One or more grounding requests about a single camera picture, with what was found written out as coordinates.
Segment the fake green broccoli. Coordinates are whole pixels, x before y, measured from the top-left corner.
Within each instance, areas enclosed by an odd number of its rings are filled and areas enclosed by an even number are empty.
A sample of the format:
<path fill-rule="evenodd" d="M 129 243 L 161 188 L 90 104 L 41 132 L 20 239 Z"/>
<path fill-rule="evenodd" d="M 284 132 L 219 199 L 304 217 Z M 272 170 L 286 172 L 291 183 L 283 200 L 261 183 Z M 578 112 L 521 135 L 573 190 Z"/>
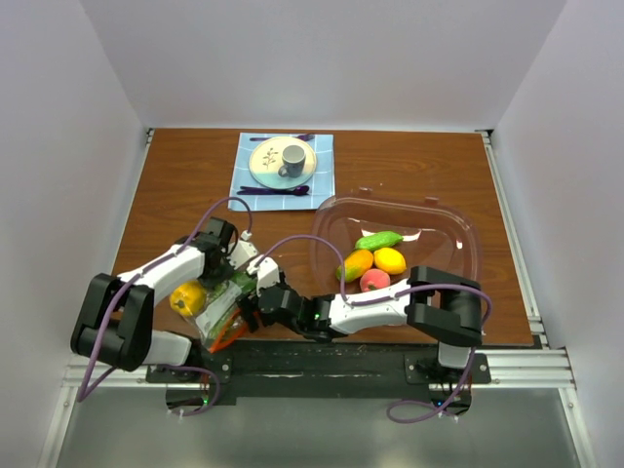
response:
<path fill-rule="evenodd" d="M 241 290 L 248 291 L 255 287 L 255 278 L 246 272 L 236 272 L 231 277 L 231 281 Z"/>

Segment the fake green grapes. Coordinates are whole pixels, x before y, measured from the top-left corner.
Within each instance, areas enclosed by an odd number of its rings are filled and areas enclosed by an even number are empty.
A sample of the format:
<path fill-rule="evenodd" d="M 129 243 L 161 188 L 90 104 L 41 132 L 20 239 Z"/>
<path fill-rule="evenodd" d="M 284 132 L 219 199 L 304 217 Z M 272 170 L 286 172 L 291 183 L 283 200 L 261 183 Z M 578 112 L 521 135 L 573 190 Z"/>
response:
<path fill-rule="evenodd" d="M 226 281 L 218 285 L 215 285 L 213 288 L 207 290 L 206 304 L 210 305 L 211 303 L 215 302 L 217 299 L 219 299 L 221 296 L 223 296 L 227 292 L 229 287 L 230 287 L 230 282 Z"/>

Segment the fake yellow pepper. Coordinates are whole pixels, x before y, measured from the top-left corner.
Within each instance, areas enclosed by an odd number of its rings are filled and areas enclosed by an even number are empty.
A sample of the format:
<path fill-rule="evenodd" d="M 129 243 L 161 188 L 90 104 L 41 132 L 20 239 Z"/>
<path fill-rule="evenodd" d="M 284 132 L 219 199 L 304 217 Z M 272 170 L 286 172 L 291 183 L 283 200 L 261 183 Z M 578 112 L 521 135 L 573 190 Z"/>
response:
<path fill-rule="evenodd" d="M 169 297 L 171 308 L 181 317 L 194 317 L 201 313 L 207 302 L 207 291 L 197 280 L 177 287 Z"/>

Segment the clear zip top bag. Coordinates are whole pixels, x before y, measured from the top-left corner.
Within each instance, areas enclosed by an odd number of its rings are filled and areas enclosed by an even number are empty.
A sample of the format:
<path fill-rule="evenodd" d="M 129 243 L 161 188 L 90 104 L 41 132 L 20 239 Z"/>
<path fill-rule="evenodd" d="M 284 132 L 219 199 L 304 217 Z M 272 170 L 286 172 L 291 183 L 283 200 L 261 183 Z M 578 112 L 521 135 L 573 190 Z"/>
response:
<path fill-rule="evenodd" d="M 255 287 L 241 290 L 231 278 L 227 292 L 194 318 L 203 346 L 212 354 L 225 349 L 247 331 L 239 315 L 236 299 L 243 293 L 254 293 Z"/>

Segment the fake orange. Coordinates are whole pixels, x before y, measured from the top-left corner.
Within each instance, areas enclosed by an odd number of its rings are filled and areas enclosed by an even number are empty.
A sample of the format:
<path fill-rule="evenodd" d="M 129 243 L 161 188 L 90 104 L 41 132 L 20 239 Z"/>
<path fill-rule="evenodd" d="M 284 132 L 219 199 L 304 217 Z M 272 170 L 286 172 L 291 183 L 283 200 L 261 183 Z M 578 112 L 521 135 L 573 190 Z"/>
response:
<path fill-rule="evenodd" d="M 367 271 L 372 269 L 373 254 L 368 250 L 356 250 L 348 255 L 344 262 L 335 271 L 337 280 L 344 278 L 346 283 L 351 283 L 361 278 Z"/>

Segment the fake red peach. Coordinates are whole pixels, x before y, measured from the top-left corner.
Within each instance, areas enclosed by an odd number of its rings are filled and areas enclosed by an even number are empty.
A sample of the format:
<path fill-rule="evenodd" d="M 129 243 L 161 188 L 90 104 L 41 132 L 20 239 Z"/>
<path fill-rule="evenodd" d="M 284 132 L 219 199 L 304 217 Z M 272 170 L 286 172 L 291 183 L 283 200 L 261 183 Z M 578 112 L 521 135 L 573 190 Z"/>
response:
<path fill-rule="evenodd" d="M 359 285 L 362 293 L 377 291 L 388 288 L 391 285 L 391 278 L 385 271 L 372 268 L 360 278 Z"/>

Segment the fake green cucumber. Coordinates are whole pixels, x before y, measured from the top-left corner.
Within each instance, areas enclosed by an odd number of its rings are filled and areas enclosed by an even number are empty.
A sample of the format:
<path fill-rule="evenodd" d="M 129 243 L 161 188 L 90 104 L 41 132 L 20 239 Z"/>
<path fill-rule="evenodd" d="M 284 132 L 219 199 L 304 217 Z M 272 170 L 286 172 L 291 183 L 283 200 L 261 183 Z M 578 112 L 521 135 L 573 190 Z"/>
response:
<path fill-rule="evenodd" d="M 355 243 L 356 250 L 377 251 L 392 248 L 403 241 L 403 236 L 394 231 L 380 231 L 360 238 Z"/>

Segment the fake yellow lemon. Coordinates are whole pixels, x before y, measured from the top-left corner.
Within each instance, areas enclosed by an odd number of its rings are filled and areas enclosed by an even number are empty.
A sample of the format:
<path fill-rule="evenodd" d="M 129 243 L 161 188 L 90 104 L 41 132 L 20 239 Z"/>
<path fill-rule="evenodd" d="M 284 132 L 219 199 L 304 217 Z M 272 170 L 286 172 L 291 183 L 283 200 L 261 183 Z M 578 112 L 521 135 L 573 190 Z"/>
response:
<path fill-rule="evenodd" d="M 404 256 L 393 248 L 382 248 L 373 253 L 374 265 L 388 275 L 403 274 L 407 269 Z"/>

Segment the clear pink plastic bowl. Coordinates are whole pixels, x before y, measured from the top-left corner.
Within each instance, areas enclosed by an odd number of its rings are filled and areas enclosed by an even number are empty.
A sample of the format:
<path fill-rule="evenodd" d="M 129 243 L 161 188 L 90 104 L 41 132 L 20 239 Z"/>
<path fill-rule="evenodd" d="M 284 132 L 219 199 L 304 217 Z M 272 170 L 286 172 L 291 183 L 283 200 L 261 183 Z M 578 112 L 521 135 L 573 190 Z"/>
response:
<path fill-rule="evenodd" d="M 403 241 L 392 248 L 404 256 L 407 269 L 391 276 L 390 286 L 406 279 L 416 266 L 478 283 L 479 242 L 475 229 L 462 215 L 435 203 L 343 196 L 325 201 L 314 218 L 311 268 L 320 287 L 328 294 L 361 293 L 356 281 L 341 286 L 335 271 L 339 261 L 356 250 L 360 238 L 380 231 L 403 236 Z"/>

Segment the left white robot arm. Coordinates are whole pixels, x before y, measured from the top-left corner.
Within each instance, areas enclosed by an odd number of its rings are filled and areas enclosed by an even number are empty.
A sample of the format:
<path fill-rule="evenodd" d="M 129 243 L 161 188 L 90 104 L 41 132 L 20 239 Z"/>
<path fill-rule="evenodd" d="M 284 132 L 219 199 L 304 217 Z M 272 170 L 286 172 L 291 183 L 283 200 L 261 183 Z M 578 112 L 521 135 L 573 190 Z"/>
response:
<path fill-rule="evenodd" d="M 202 359 L 191 352 L 192 339 L 152 329 L 155 306 L 176 288 L 197 281 L 205 289 L 229 279 L 227 259 L 234 224 L 209 219 L 205 232 L 183 237 L 164 254 L 133 271 L 96 275 L 90 282 L 70 338 L 71 351 L 123 371 L 167 365 L 180 382 L 195 380 Z"/>

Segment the purple plastic spoon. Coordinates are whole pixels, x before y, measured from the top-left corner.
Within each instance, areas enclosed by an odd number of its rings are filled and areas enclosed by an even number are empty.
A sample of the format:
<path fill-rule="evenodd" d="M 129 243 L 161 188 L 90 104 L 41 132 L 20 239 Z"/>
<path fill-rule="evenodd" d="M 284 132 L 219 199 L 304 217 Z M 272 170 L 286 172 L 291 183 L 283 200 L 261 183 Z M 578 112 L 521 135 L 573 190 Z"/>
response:
<path fill-rule="evenodd" d="M 299 185 L 293 188 L 269 188 L 269 187 L 251 187 L 240 186 L 236 192 L 237 195 L 293 195 L 306 196 L 309 193 L 309 185 Z"/>

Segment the cream plate with plant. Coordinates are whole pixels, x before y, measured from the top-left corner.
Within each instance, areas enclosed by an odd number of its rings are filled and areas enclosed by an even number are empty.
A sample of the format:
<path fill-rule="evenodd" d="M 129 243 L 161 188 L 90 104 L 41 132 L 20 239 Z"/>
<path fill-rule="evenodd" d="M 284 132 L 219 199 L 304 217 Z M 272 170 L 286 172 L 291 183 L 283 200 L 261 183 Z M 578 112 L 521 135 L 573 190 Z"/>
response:
<path fill-rule="evenodd" d="M 298 145 L 305 150 L 306 161 L 301 176 L 296 178 L 280 177 L 278 170 L 282 166 L 282 152 L 289 145 Z M 252 152 L 249 170 L 253 179 L 269 188 L 293 188 L 305 184 L 317 169 L 317 155 L 305 141 L 275 138 L 261 141 Z"/>

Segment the grey mug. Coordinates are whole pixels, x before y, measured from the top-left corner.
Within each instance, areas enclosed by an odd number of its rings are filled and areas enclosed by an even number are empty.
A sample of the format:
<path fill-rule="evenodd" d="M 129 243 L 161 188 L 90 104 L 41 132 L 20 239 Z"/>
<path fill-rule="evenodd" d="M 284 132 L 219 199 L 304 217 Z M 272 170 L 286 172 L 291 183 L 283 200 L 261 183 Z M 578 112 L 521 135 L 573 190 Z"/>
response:
<path fill-rule="evenodd" d="M 290 178 L 301 176 L 305 161 L 305 150 L 301 146 L 287 146 L 282 152 L 282 166 L 278 170 L 278 175 L 280 177 Z"/>

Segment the blue checked cloth napkin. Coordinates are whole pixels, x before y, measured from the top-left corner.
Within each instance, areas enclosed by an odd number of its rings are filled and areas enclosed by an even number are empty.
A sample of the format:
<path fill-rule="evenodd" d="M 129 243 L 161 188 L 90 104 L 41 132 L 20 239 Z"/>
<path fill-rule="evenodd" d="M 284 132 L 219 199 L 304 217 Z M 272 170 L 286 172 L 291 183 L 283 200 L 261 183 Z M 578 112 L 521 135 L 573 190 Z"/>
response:
<path fill-rule="evenodd" d="M 254 212 L 318 209 L 335 195 L 334 137 L 241 133 L 230 195 Z"/>

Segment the purple plastic fork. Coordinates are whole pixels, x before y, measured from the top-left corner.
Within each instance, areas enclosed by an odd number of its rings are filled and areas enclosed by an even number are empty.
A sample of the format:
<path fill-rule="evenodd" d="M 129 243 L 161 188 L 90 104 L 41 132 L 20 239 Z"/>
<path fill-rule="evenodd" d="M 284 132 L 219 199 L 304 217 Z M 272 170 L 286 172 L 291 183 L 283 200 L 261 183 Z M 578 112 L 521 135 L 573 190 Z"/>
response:
<path fill-rule="evenodd" d="M 276 135 L 276 136 L 252 136 L 250 137 L 250 141 L 260 142 L 267 141 L 275 138 L 289 138 L 296 139 L 301 141 L 311 141 L 315 138 L 314 134 L 299 134 L 299 135 Z"/>

